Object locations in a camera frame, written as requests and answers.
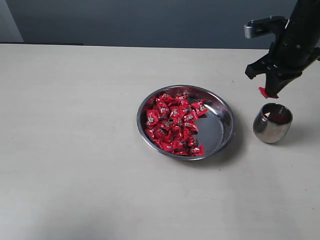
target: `table surface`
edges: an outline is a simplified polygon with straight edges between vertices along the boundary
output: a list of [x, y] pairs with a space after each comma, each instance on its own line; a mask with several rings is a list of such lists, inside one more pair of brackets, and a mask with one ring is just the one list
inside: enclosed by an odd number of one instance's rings
[[[264, 99], [246, 65], [265, 50], [0, 44], [0, 239], [318, 240], [319, 63]], [[206, 160], [139, 135], [144, 98], [195, 85], [232, 108], [232, 143]], [[278, 144], [252, 131], [263, 104], [293, 113]]]

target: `stainless steel cup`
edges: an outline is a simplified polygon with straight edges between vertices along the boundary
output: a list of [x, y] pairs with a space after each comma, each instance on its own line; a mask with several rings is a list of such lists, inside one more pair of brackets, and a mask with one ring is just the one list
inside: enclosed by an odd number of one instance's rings
[[274, 144], [287, 134], [292, 119], [291, 111], [285, 106], [267, 103], [254, 119], [254, 134], [262, 142]]

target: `stainless steel plate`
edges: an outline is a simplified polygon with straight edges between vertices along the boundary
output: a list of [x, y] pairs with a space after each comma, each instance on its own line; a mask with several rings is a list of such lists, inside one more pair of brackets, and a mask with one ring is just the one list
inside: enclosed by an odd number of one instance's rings
[[[157, 147], [145, 134], [147, 122], [147, 109], [152, 108], [154, 99], [159, 94], [166, 93], [172, 96], [187, 94], [188, 100], [192, 102], [203, 101], [204, 106], [209, 110], [205, 117], [195, 121], [198, 126], [198, 134], [195, 137], [199, 145], [204, 147], [202, 156], [179, 156], [171, 154]], [[158, 152], [180, 160], [199, 160], [211, 157], [224, 149], [232, 140], [235, 134], [235, 118], [232, 110], [219, 96], [206, 89], [190, 85], [173, 85], [154, 91], [141, 103], [136, 122], [143, 139]]]

